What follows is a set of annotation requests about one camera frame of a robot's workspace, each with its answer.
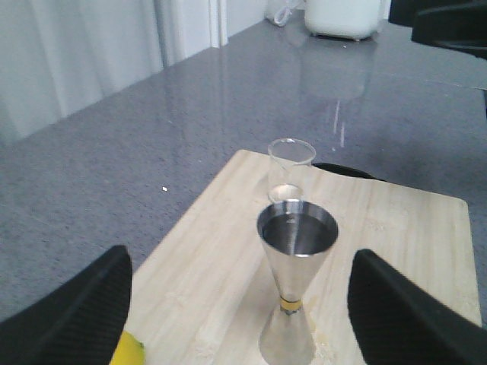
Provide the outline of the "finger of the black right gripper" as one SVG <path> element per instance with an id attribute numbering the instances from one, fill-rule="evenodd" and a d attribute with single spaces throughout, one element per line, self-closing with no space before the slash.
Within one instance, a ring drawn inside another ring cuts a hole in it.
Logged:
<path id="1" fill-rule="evenodd" d="M 388 21 L 410 27 L 414 43 L 486 58 L 485 1 L 394 0 Z"/>

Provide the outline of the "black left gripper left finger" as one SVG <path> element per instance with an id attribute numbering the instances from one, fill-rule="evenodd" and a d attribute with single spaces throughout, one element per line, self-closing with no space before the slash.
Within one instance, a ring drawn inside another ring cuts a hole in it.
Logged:
<path id="1" fill-rule="evenodd" d="M 132 261 L 113 246 L 1 323 L 3 364 L 108 364 L 129 312 Z"/>

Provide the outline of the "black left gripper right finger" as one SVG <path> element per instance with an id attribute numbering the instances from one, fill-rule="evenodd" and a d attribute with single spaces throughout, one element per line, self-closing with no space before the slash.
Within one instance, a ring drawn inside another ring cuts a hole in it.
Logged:
<path id="1" fill-rule="evenodd" d="M 484 364 L 486 331 L 369 249 L 353 258 L 349 320 L 367 364 Z"/>

